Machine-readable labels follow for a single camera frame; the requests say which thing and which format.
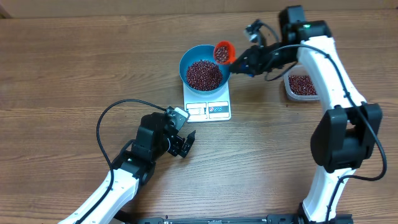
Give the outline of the red adzuki beans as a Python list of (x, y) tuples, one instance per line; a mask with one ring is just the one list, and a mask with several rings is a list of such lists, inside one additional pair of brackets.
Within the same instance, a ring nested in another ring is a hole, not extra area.
[(315, 87), (308, 75), (290, 75), (289, 86), (296, 95), (316, 95)]

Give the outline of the clear plastic container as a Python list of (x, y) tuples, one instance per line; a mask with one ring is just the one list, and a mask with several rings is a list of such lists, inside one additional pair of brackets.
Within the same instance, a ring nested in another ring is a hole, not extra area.
[(285, 75), (284, 75), (284, 84), (285, 90), (287, 94), (287, 98), (292, 101), (319, 101), (320, 97), (318, 95), (298, 95), (294, 93), (290, 87), (289, 78), (292, 75), (296, 76), (306, 76), (308, 73), (306, 72), (303, 65), (295, 65), (292, 67)]

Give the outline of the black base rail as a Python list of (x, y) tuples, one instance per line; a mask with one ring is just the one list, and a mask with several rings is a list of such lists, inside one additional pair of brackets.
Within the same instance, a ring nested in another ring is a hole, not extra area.
[(137, 218), (124, 211), (119, 211), (114, 218), (123, 223), (132, 224), (305, 224), (310, 223), (297, 214), (273, 214), (266, 217), (234, 218)]

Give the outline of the blue bowl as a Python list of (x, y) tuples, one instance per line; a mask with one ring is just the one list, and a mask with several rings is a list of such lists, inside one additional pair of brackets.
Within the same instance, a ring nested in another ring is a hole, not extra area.
[[(186, 51), (182, 56), (179, 63), (179, 74), (180, 78), (183, 81), (183, 84), (188, 86), (192, 91), (202, 94), (202, 95), (210, 95), (214, 92), (217, 92), (225, 83), (228, 83), (231, 73), (229, 72), (229, 68), (227, 65), (220, 65), (215, 62), (213, 58), (214, 45), (197, 45), (190, 50)], [(223, 80), (218, 88), (211, 91), (199, 91), (191, 88), (186, 80), (186, 72), (187, 68), (194, 62), (200, 60), (209, 60), (215, 64), (217, 64), (223, 74)]]

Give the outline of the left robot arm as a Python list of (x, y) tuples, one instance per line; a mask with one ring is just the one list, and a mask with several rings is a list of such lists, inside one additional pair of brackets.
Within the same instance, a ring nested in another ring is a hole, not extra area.
[(195, 132), (186, 139), (178, 136), (178, 132), (189, 116), (180, 108), (143, 116), (136, 138), (123, 146), (102, 184), (61, 223), (116, 223), (115, 215), (148, 183), (160, 156), (166, 152), (187, 156)]

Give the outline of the red scoop blue handle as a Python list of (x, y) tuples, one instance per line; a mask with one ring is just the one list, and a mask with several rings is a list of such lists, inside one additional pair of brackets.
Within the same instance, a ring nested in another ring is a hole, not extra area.
[(227, 41), (227, 40), (222, 40), (221, 42), (219, 42), (218, 44), (216, 44), (214, 51), (213, 51), (213, 58), (214, 58), (214, 54), (215, 54), (215, 50), (218, 47), (222, 47), (222, 46), (227, 46), (228, 48), (228, 53), (229, 53), (229, 59), (227, 62), (225, 63), (218, 63), (217, 61), (215, 61), (216, 63), (220, 64), (220, 65), (229, 65), (232, 64), (235, 60), (236, 60), (236, 51), (234, 48), (234, 45)]

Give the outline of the beans in blue bowl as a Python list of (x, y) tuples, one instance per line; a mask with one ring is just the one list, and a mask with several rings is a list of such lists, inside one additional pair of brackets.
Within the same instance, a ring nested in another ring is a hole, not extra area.
[(220, 86), (223, 74), (217, 64), (209, 60), (200, 60), (187, 68), (186, 80), (195, 90), (211, 91)]

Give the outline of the beans in red scoop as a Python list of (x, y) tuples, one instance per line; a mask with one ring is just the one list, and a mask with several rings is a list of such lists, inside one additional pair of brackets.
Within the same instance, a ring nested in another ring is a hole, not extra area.
[(218, 47), (215, 50), (214, 58), (218, 63), (225, 63), (229, 59), (227, 46)]

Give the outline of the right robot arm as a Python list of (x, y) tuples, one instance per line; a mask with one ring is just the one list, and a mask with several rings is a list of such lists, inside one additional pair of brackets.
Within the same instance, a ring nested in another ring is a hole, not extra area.
[(267, 45), (259, 20), (245, 28), (252, 46), (231, 65), (233, 73), (251, 76), (284, 65), (301, 64), (309, 74), (323, 107), (323, 117), (310, 139), (317, 164), (307, 197), (291, 223), (351, 223), (351, 215), (337, 215), (336, 206), (348, 180), (381, 143), (377, 132), (382, 110), (369, 104), (352, 84), (325, 21), (280, 21), (281, 35)]

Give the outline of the white digital kitchen scale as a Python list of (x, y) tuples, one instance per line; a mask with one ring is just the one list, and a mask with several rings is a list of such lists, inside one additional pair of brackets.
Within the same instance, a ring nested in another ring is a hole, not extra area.
[(188, 123), (229, 121), (232, 117), (228, 83), (210, 95), (196, 93), (183, 85), (183, 99), (185, 111), (190, 115)]

